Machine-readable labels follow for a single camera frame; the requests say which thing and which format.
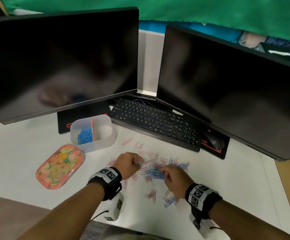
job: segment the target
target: forearm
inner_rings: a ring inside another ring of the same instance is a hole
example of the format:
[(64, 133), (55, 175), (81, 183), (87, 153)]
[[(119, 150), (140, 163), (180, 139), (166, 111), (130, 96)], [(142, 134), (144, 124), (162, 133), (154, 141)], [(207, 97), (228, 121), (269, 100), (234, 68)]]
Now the forearm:
[(234, 240), (290, 240), (286, 232), (224, 200), (215, 203), (209, 216)]
[(19, 240), (79, 239), (103, 198), (101, 185), (88, 184), (51, 210)]

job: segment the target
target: monitor screen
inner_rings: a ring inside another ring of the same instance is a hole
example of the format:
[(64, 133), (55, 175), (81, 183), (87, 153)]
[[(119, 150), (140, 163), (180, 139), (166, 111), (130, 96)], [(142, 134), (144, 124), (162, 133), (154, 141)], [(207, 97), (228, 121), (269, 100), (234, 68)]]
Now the monitor screen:
[(137, 8), (0, 18), (0, 121), (136, 91)]
[(271, 157), (290, 159), (290, 62), (268, 56), (168, 26), (157, 99)]

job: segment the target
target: mouse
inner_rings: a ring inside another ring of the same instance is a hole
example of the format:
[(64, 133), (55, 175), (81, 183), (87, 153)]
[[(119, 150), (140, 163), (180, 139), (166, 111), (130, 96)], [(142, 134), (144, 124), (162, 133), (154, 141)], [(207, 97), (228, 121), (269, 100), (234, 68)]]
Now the mouse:
[(225, 146), (223, 139), (215, 136), (214, 134), (209, 132), (209, 130), (204, 131), (204, 135), (207, 137), (207, 139), (211, 142), (216, 150), (223, 149), (223, 147)]

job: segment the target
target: white tabletop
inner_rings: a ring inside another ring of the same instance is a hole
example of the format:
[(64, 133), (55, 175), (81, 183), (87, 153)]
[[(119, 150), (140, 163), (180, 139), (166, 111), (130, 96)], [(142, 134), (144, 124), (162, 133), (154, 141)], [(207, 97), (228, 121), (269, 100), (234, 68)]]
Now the white tabletop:
[[(58, 134), (56, 113), (0, 124), (0, 197), (52, 209), (83, 188), (112, 157), (126, 151), (137, 153), (134, 145), (144, 142), (141, 150), (158, 151), (159, 158), (179, 157), (179, 162), (190, 162), (188, 173), (196, 182), (290, 234), (290, 206), (273, 159), (232, 139), (225, 160), (221, 160), (204, 150), (195, 153), (120, 126), (114, 125), (114, 129), (118, 136), (112, 147), (87, 153), (83, 165), (62, 188), (47, 190), (36, 180), (36, 170), (60, 146), (70, 143), (69, 133)], [(121, 146), (131, 137), (130, 143)], [(123, 183), (122, 211), (111, 224), (173, 240), (203, 239), (189, 221), (190, 207), (184, 200), (165, 208), (162, 197), (167, 187), (163, 180), (146, 183), (140, 172), (137, 175), (133, 185), (128, 180), (127, 189)], [(155, 204), (145, 198), (151, 189), (157, 190)], [(222, 231), (214, 231), (210, 239), (229, 238)]]

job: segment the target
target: green curtain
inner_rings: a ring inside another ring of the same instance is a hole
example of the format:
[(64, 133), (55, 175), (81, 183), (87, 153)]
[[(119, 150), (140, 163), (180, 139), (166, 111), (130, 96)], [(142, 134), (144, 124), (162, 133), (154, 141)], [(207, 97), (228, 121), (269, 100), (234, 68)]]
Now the green curtain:
[(290, 40), (290, 0), (1, 0), (14, 9), (54, 13), (139, 8), (140, 20), (212, 23)]

